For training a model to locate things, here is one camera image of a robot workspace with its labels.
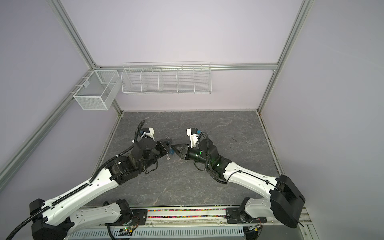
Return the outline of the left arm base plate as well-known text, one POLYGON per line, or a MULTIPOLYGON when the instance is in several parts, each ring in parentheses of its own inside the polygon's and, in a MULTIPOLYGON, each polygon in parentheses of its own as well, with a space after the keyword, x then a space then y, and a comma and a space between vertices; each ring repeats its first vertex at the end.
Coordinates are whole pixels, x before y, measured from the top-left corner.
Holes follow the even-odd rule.
POLYGON ((121 226, 143 226, 146 224, 147 209, 133 209, 130 214, 122 215, 121 226))

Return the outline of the white mesh box basket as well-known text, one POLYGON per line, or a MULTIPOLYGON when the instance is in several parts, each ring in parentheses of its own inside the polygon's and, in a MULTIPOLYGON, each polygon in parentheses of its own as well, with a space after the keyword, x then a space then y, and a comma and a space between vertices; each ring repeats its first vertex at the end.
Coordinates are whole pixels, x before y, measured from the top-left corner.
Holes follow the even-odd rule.
POLYGON ((94 70, 74 93, 74 98, 83 110, 107 111, 121 87, 118 71, 94 70))

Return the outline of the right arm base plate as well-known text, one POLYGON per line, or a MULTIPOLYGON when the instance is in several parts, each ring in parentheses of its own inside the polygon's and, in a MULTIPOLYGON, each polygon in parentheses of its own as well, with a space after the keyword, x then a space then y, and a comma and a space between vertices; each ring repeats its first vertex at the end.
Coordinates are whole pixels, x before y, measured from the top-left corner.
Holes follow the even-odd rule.
POLYGON ((240 208, 226 208, 225 218, 228 224, 265 224, 266 217, 253 218, 248 215, 245 210, 240 208))

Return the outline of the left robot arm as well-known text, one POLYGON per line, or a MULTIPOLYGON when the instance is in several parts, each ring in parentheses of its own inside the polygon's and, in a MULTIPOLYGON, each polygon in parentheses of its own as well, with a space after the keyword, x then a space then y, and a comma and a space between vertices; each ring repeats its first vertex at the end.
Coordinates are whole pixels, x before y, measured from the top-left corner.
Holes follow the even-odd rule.
POLYGON ((82 210, 96 197, 146 173, 147 169, 171 150, 172 139, 134 140, 123 152, 103 163, 86 181, 50 200, 30 203, 30 216, 7 236, 13 239, 31 223, 35 240, 63 240, 73 232, 99 224, 129 223, 132 211, 125 200, 105 207, 82 210))

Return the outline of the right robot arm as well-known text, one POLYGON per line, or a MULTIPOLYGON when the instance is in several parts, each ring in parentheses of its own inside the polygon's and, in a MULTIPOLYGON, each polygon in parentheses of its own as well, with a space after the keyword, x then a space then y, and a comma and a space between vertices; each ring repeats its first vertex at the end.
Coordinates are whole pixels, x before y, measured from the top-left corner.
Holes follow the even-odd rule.
POLYGON ((197 148, 189 144, 177 144, 172 145, 172 150, 183 160, 204 164, 203 170, 216 182, 240 185, 266 200, 265 203, 260 203, 255 199, 245 198, 239 208, 244 216, 256 219, 265 208, 267 216, 273 216, 283 225, 292 229, 299 225, 306 199, 288 176, 271 177, 243 168, 219 155, 213 143, 209 147, 197 148))

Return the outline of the aluminium frame profile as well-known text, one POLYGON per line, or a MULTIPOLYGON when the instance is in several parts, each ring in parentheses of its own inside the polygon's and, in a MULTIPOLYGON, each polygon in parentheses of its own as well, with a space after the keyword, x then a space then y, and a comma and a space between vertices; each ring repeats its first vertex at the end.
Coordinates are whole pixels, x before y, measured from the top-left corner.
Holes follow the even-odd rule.
MULTIPOLYGON (((245 70, 268 70, 268 67, 271 67, 273 71, 272 77, 267 85, 267 89, 262 97, 261 103, 258 107, 258 112, 260 113, 264 108, 268 97, 272 91, 272 87, 275 84, 275 81, 278 79, 278 76, 281 70, 284 67, 286 60, 288 59, 289 53, 293 48, 293 45, 300 34, 300 30, 312 8, 313 1, 302 1, 298 14, 295 18, 294 25, 289 34, 287 42, 283 48, 282 54, 277 63, 260 63, 260 64, 216 64, 211 66, 213 71, 245 71, 245 70)), ((96 63, 91 62, 91 55, 86 50, 84 44, 80 43, 80 37, 75 31, 68 14, 65 12, 64 7, 61 1, 48 1, 48 4, 52 8, 56 17, 60 23, 63 24, 63 28, 70 34, 72 41, 75 43, 75 46, 80 51, 82 57, 88 56, 86 58, 86 64, 90 65, 90 69, 85 73, 85 75, 79 80, 79 84, 85 82, 85 78, 90 76, 91 73, 96 70, 120 70, 119 67, 98 67, 96 63)), ((74 92, 70 92, 67 96, 61 101, 61 103, 53 110, 51 113, 44 119, 44 121, 35 129, 35 131, 24 141, 24 143, 19 147, 16 153, 9 159, 9 162, 1 168, 1 191, 3 191, 6 186, 11 182, 12 178, 17 174, 20 168, 24 165, 27 159, 31 154, 37 149, 40 143, 44 140, 47 134, 52 130, 60 118, 65 114, 68 108, 75 101, 74 92)))

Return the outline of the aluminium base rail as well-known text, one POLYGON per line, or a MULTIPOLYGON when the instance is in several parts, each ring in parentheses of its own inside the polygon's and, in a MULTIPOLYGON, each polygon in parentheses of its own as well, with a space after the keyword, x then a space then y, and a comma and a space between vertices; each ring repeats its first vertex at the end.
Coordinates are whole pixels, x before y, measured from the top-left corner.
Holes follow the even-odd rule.
MULTIPOLYGON (((181 227, 181 226, 253 226, 277 224, 283 225, 273 216, 267 216, 266 209, 262 209, 260 217, 266 217, 265 224, 228 224, 225 218, 226 208, 240 208, 240 206, 192 206, 192 207, 151 207, 151 208, 131 208, 126 214, 130 214, 133 209, 147 209, 148 215, 146 224, 143 226, 124 226, 128 229, 137 227, 181 227)), ((121 226, 122 211, 118 210, 116 204, 110 204, 99 208, 81 208, 70 216, 71 221, 75 222, 75 227, 71 233, 82 229, 96 226, 121 226)), ((305 209, 302 210, 300 223, 303 226, 310 222, 310 218, 305 209)))

